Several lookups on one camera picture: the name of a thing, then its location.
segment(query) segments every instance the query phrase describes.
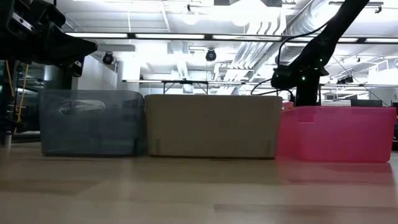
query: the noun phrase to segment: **wooden floor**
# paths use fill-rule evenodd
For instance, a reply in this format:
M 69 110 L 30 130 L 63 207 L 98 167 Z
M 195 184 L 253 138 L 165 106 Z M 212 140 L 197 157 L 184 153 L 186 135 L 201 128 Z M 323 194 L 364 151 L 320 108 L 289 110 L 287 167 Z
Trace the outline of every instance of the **wooden floor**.
M 398 223 L 390 164 L 0 153 L 1 224 Z

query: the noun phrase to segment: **beige bin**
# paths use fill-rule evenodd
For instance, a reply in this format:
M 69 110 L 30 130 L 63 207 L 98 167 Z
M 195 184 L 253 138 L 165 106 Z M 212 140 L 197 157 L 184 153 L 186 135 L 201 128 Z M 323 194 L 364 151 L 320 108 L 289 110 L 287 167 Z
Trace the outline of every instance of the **beige bin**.
M 147 95 L 152 156 L 274 158 L 278 96 Z

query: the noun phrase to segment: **monitor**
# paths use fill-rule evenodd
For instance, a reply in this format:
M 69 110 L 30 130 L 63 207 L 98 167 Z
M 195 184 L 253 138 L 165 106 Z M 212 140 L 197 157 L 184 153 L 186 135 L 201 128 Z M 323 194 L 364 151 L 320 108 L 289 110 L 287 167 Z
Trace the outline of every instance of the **monitor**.
M 351 106 L 383 107 L 383 102 L 381 100 L 351 100 Z

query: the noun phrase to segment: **black equipment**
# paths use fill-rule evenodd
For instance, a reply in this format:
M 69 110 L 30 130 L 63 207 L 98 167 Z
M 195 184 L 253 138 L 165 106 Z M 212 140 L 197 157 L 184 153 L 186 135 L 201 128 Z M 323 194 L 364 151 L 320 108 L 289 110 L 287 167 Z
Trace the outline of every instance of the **black equipment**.
M 365 8 L 369 0 L 347 0 L 324 30 L 313 38 L 290 65 L 278 65 L 271 85 L 280 90 L 297 87 L 295 106 L 315 106 L 319 79 L 329 75 L 325 65 L 333 56 L 340 37 Z
M 216 60 L 216 58 L 217 58 L 217 54 L 216 54 L 216 52 L 214 51 L 214 49 L 209 49 L 209 50 L 207 51 L 207 54 L 206 54 L 206 60 L 207 60 L 208 62 L 213 62 L 214 60 Z
M 64 34 L 65 16 L 43 0 L 0 1 L 0 60 L 71 68 L 95 43 Z
M 105 56 L 102 58 L 102 62 L 105 65 L 112 65 L 113 60 L 114 60 L 114 57 L 113 57 L 112 52 L 106 52 Z
M 381 100 L 351 100 L 351 106 L 383 107 Z

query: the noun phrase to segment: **yellow cable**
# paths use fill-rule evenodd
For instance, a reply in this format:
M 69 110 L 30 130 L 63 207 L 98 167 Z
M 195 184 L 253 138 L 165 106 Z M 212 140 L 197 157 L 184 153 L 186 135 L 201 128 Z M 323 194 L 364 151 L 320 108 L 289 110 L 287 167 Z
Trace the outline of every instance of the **yellow cable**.
M 6 68 L 7 68 L 7 74 L 8 74 L 8 82 L 10 83 L 11 95 L 12 95 L 12 97 L 15 97 L 14 89 L 12 87 L 10 68 L 8 67 L 8 61 L 7 60 L 6 60 Z
M 29 72 L 29 65 L 26 65 L 24 87 L 22 89 L 22 98 L 21 98 L 21 102 L 19 103 L 19 109 L 18 109 L 18 123 L 22 121 L 21 120 L 21 113 L 22 113 L 22 105 L 24 103 L 24 98 L 25 98 L 26 78 L 27 78 L 28 72 Z

